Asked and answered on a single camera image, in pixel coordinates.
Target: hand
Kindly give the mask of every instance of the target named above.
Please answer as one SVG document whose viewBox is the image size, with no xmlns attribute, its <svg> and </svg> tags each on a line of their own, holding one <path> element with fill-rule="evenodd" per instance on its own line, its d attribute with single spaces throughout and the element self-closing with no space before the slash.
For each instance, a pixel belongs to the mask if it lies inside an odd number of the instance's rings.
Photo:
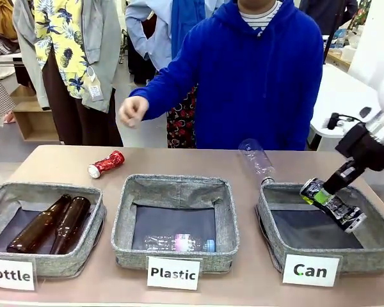
<svg viewBox="0 0 384 307">
<path fill-rule="evenodd" d="M 141 96 L 133 96 L 125 99 L 119 111 L 121 122 L 130 128 L 134 128 L 142 121 L 148 108 L 148 100 Z"/>
</svg>

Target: black can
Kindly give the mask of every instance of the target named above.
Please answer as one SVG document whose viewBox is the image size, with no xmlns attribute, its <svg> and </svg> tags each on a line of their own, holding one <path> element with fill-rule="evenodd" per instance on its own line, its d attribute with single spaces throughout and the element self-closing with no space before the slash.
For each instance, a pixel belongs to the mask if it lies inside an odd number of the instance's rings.
<svg viewBox="0 0 384 307">
<path fill-rule="evenodd" d="M 346 233 L 353 232 L 367 217 L 360 208 L 346 205 L 337 195 L 330 195 L 323 189 L 324 182 L 310 179 L 301 189 L 303 199 L 322 210 Z"/>
</svg>

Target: mustard yellow garment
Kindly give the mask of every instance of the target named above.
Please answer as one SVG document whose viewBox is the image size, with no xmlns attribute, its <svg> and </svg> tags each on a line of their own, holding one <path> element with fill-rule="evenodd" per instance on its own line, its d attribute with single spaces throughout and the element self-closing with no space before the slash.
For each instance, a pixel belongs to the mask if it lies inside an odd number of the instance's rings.
<svg viewBox="0 0 384 307">
<path fill-rule="evenodd" d="M 80 30 L 81 0 L 36 0 L 35 43 L 37 60 L 43 69 L 51 47 L 61 78 L 71 97 L 83 97 L 88 62 Z"/>
<path fill-rule="evenodd" d="M 0 0 L 0 35 L 10 40 L 17 39 L 17 33 L 13 26 L 13 7 L 8 0 Z"/>
</svg>

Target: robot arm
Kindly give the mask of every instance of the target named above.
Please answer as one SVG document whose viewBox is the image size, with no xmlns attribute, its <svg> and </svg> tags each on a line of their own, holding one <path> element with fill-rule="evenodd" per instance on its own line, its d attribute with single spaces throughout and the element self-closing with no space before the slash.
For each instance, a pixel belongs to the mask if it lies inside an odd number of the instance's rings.
<svg viewBox="0 0 384 307">
<path fill-rule="evenodd" d="M 340 140 L 336 150 L 348 161 L 323 185 L 326 192 L 334 195 L 358 178 L 366 168 L 373 171 L 384 169 L 384 80 L 378 90 L 381 110 L 367 123 L 358 123 Z"/>
</svg>

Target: label sign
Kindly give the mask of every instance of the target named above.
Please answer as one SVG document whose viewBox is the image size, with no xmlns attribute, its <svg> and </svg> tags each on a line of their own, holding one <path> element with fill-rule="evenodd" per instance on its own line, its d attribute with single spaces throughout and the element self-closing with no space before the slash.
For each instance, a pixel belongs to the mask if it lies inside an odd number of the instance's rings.
<svg viewBox="0 0 384 307">
<path fill-rule="evenodd" d="M 150 287 L 196 290 L 199 261 L 149 257 L 148 281 Z"/>
<path fill-rule="evenodd" d="M 0 259 L 0 288 L 34 291 L 33 264 Z"/>
<path fill-rule="evenodd" d="M 283 283 L 332 287 L 339 260 L 338 258 L 287 255 Z"/>
</svg>

